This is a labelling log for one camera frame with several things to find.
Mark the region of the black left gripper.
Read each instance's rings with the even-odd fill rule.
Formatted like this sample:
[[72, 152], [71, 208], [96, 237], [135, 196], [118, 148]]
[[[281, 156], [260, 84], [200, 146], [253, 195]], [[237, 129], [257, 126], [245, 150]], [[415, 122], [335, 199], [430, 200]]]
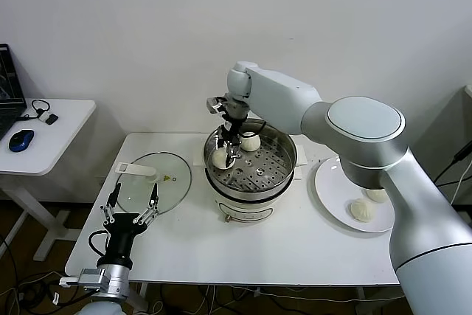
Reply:
[[142, 234], [147, 225], [150, 225], [159, 214], [158, 184], [153, 185], [147, 208], [139, 213], [116, 213], [114, 208], [117, 204], [121, 184], [117, 183], [114, 190], [109, 194], [108, 200], [100, 206], [103, 214], [103, 223], [107, 224], [110, 239], [106, 246], [105, 254], [97, 261], [97, 266], [118, 265], [132, 266], [130, 258], [134, 238]]

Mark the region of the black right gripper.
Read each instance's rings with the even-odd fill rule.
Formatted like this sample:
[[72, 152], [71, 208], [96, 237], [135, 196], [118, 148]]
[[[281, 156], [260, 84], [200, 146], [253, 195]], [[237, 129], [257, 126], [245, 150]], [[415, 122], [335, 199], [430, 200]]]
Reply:
[[230, 168], [240, 155], [240, 129], [246, 121], [245, 111], [229, 112], [222, 114], [224, 124], [216, 130], [215, 145], [216, 148], [226, 149], [225, 167]]

